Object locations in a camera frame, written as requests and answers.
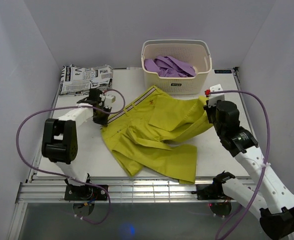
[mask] laundry basket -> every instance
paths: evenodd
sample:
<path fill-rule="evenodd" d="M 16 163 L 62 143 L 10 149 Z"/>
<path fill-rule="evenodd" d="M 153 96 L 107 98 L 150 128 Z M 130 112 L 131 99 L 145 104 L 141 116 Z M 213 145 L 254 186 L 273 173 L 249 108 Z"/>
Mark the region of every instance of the laundry basket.
<path fill-rule="evenodd" d="M 172 56 L 177 60 L 191 64 L 194 77 L 160 77 L 156 72 L 147 71 L 145 59 L 157 56 Z M 188 95 L 200 92 L 208 73 L 212 70 L 212 60 L 207 44 L 200 40 L 149 40 L 142 46 L 141 63 L 144 70 L 146 88 L 156 85 L 172 95 Z"/>

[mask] white wall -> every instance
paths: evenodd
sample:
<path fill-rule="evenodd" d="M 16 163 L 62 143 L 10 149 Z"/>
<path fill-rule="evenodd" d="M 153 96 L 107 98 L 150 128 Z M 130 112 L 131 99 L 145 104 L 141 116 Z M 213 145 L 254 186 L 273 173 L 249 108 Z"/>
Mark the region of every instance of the white wall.
<path fill-rule="evenodd" d="M 29 172 L 15 149 L 15 132 L 27 115 L 51 106 L 59 72 L 24 2 L 0 0 L 0 240 L 8 232 L 19 182 Z M 30 161 L 45 117 L 22 132 Z"/>
<path fill-rule="evenodd" d="M 239 66 L 275 0 L 25 0 L 59 66 L 140 67 L 149 39 L 201 39 Z"/>
<path fill-rule="evenodd" d="M 271 122 L 270 162 L 294 193 L 294 1 L 277 0 L 240 66 L 242 89 L 256 93 Z M 266 125 L 258 104 L 246 98 L 262 146 Z"/>

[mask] yellow cloth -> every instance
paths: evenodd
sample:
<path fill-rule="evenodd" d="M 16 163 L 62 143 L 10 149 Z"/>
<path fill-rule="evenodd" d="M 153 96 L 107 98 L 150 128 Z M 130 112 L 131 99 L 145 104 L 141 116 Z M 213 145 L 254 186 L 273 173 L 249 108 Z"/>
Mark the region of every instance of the yellow cloth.
<path fill-rule="evenodd" d="M 206 98 L 178 100 L 156 86 L 113 115 L 102 128 L 106 146 L 123 169 L 134 176 L 143 166 L 181 183 L 195 182 L 197 148 L 183 142 L 212 125 L 203 110 Z"/>

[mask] folded newspaper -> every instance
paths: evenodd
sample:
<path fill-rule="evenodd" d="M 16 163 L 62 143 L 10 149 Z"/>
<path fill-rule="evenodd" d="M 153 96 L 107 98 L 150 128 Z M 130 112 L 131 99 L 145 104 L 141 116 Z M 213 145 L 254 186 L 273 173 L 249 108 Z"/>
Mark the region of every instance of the folded newspaper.
<path fill-rule="evenodd" d="M 109 65 L 81 68 L 63 66 L 60 78 L 60 95 L 84 95 L 89 89 L 111 89 L 113 69 Z"/>

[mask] tabletop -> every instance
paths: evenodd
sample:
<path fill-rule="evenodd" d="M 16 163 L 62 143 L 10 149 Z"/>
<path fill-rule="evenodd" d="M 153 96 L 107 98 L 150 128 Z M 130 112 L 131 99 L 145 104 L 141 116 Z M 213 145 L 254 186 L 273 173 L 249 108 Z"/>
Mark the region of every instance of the tabletop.
<path fill-rule="evenodd" d="M 173 95 L 174 98 L 187 100 L 197 98 L 203 95 L 204 90 L 210 86 L 221 84 L 223 90 L 237 90 L 236 80 L 232 73 L 215 73 L 213 70 L 208 74 L 205 84 L 199 94 L 195 95 Z M 138 96 L 146 91 L 143 81 L 142 69 L 116 69 L 113 76 L 113 88 L 119 90 L 125 97 L 126 103 L 130 103 Z M 117 111 L 122 106 L 121 97 L 117 93 L 116 102 L 113 103 L 112 111 Z M 59 96 L 57 98 L 56 107 L 75 106 L 76 102 L 84 96 Z M 245 112 L 242 99 L 238 93 L 226 93 L 225 99 L 234 102 L 240 111 L 241 126 L 251 130 L 249 121 Z M 67 113 L 68 110 L 55 111 L 53 118 Z M 100 126 L 93 121 L 88 120 L 77 129 L 78 137 L 78 154 L 74 162 L 79 167 L 79 171 L 87 171 L 92 177 L 102 178 L 129 178 L 127 173 L 121 168 L 116 159 L 105 146 Z M 198 149 L 197 157 L 197 173 L 196 177 L 213 177 L 222 171 L 228 171 L 237 177 L 248 177 L 249 174 L 245 169 L 226 151 L 214 130 L 210 128 L 208 131 L 186 141 Z M 60 168 L 47 158 L 39 156 L 39 168 L 62 173 Z M 52 175 L 37 172 L 39 178 L 49 178 Z M 149 169 L 144 168 L 135 178 L 165 178 L 165 176 Z"/>

